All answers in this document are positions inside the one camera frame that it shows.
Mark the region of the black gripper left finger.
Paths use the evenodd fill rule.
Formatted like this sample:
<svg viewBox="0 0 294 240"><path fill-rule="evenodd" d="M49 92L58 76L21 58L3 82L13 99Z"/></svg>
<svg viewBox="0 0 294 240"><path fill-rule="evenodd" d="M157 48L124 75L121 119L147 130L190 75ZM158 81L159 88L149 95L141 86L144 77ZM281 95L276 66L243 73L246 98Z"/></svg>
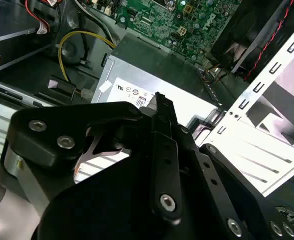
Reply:
<svg viewBox="0 0 294 240"><path fill-rule="evenodd" d="M146 110L125 101L20 110L7 134L7 171L43 216L63 191L122 160L143 160L152 212L178 224L178 147L165 99L156 93Z"/></svg>

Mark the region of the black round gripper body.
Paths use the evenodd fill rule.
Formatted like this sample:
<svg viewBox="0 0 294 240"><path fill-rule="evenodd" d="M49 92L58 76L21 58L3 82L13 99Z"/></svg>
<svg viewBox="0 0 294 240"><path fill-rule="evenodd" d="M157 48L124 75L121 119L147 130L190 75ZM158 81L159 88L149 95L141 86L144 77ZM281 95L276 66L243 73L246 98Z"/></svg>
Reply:
<svg viewBox="0 0 294 240"><path fill-rule="evenodd" d="M40 240L224 240L204 188L180 163L182 220L171 225L149 205L150 164L124 159L59 194L37 229Z"/></svg>

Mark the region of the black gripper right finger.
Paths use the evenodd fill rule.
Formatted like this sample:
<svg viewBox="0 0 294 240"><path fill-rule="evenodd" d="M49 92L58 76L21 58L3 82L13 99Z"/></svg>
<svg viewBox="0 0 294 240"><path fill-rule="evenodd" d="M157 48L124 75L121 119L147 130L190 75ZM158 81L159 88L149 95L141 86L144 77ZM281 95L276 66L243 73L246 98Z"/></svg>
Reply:
<svg viewBox="0 0 294 240"><path fill-rule="evenodd" d="M178 144L187 213L200 240L294 240L294 227L210 143L195 144L177 122L173 102L164 100Z"/></svg>

